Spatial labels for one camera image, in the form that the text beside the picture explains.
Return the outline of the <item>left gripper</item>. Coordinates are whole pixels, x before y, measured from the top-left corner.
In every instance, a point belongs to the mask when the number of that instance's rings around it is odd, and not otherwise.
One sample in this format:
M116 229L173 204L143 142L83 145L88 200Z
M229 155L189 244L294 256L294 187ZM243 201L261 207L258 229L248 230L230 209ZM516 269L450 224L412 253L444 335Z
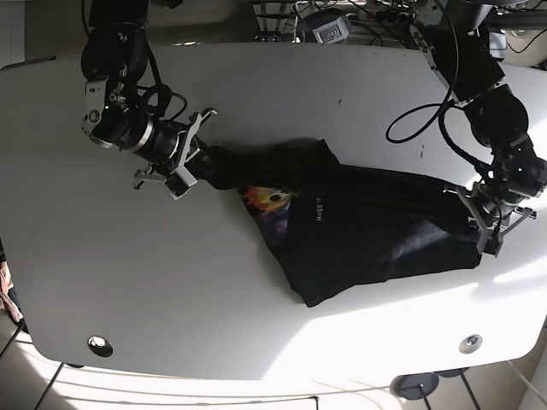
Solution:
M477 227L479 237L476 248L479 252L490 237L503 240L526 219L535 220L537 212L521 207L523 196L508 192L508 197L495 196L495 191L483 181L475 181L472 189L455 184L446 184L444 192L456 194L471 214L470 220Z

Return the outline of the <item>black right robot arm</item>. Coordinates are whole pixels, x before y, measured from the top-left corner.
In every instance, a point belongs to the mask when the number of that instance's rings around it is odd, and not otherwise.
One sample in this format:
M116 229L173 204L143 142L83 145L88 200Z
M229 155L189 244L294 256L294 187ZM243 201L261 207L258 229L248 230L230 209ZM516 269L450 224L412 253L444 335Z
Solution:
M80 58L86 79L82 132L96 145L136 155L147 166L134 174L133 187L158 182L174 200L198 181L204 145L200 126L215 115L206 108L178 122L166 112L181 99L161 78L146 38L146 1L94 1L82 11L87 43Z

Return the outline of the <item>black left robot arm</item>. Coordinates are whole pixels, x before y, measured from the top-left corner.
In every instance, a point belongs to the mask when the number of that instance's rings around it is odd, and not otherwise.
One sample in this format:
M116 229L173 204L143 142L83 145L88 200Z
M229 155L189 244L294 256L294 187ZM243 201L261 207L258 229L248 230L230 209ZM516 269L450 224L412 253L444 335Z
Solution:
M492 8L487 1L419 1L411 32L448 90L438 114L441 135L481 177L470 191L456 191L478 225L477 249L495 255L506 234L534 217L534 211L521 203L543 193L546 161L533 148L525 106L476 32ZM476 141L490 149L491 162L452 140L445 125L451 108L463 111Z

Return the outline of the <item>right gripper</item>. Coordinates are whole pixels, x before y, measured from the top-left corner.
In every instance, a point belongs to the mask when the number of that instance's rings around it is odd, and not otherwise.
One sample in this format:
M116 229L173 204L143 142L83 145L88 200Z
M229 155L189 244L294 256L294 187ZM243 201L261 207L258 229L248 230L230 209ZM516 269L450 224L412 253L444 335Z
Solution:
M206 108L194 113L187 125L158 120L144 111L133 115L132 153L148 163L147 167L134 174L133 189L139 190L146 182L157 182L166 189L164 181L172 173L181 173L183 168L191 173L188 165L202 154L202 143L197 132L204 122L216 114L213 108Z

